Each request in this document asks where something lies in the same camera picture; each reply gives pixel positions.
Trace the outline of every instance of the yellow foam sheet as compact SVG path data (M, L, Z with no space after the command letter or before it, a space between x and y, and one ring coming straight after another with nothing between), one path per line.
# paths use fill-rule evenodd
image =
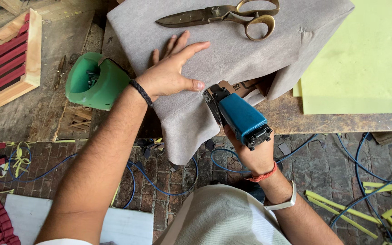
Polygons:
M304 114L392 113L392 1L351 1L301 78Z
M299 79L299 81L294 85L293 87L293 96L294 97L302 97L302 81Z

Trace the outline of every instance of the forearm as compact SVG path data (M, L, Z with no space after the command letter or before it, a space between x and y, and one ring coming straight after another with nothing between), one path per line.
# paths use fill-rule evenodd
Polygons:
M259 184L270 202L269 205L291 199L293 188L279 170ZM274 213L280 228L292 245L343 244L300 195L297 195L294 206L275 210Z
M99 242L100 220L122 178L146 109L133 86L122 92L65 174L37 242L61 237ZM87 232L76 232L83 229Z

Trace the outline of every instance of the brick floor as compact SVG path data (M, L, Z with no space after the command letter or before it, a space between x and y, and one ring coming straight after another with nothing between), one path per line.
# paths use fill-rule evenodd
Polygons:
M312 135L290 135L275 136L275 157L281 158L282 152L277 147L281 143L286 143L291 150L303 144ZM342 134L342 141L347 149L356 153L358 143L362 137L360 133ZM214 137L213 141L217 147L230 149L232 146L226 137ZM31 180L39 176L64 158L79 151L85 142L76 143L49 143L38 142L31 146L33 154L32 165L29 172L22 176L22 180ZM10 155L13 147L1 150L0 154ZM242 174L226 172L213 165L210 160L210 152L202 145L194 155L199 166L199 177L196 188L208 185L211 181L220 181L224 184L235 185L245 177ZM141 161L144 165L148 177L163 191L169 193L181 193L188 190L194 182L196 175L193 161L189 161L186 166L181 166L177 171L171 172L171 163L167 160L164 152L155 150L149 159L145 159L140 148L135 147L131 152L134 162ZM242 166L237 164L237 160L232 154L219 151L214 155L215 161L223 167L241 170ZM363 165L372 169L374 173L387 179L392 179L392 143L380 146L373 140L366 141L361 150L360 160ZM0 191L15 189L15 194L53 198L57 190L58 183L63 177L64 171L68 169L71 160L60 165L46 177L30 183L0 183ZM283 161L284 175L288 179L295 181L299 194L303 196L305 190L316 192L337 203L348 205L353 200L361 197L361 192L357 186L353 162L347 158L335 134L319 135L307 146L297 151L291 158ZM153 239L161 235L168 224L172 222L176 213L188 196L169 196L160 193L150 185L139 170L132 167L135 175L136 190L133 201L128 208L141 210L154 214ZM363 171L360 172L362 181L377 181ZM129 171L125 171L122 177L120 191L117 195L114 206L123 208L129 201L133 189L132 178ZM0 194L2 201L5 201L6 194ZM371 203L377 207L380 213L392 207L392 196L388 193L381 193L370 198ZM311 206L321 217L329 223L334 215ZM356 206L358 211L370 213L369 208L362 202ZM367 222L355 216L351 216L354 221L366 227L379 236L378 240L373 240L367 235L358 231L351 225L340 220L336 224L335 232L346 244L381 244L383 241L382 229L373 223Z

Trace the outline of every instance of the wooden frame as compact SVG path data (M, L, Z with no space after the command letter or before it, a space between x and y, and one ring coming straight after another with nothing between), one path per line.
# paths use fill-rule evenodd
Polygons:
M20 81L0 91L0 107L40 86L42 16L33 9L19 15L16 19L0 29L0 45L17 36L24 25L26 14L30 13L25 75Z

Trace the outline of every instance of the hand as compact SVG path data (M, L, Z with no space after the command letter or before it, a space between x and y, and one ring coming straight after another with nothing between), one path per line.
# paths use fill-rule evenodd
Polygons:
M152 101L158 96L169 96L181 90L198 92L204 89L203 82L182 76L181 69L195 53L208 48L210 42L193 43L186 47L189 37L189 31L184 31L179 38L173 35L163 59L160 60L160 52L155 49L152 57L154 65L135 79Z
M251 172L253 176L259 176L262 174L267 174L273 170L273 135L274 132L270 134L270 141L264 141L255 147L255 150L250 151L249 148L243 145L235 137L234 131L232 131L229 125L223 127L226 136L234 145L235 151L240 158L241 163L245 165Z

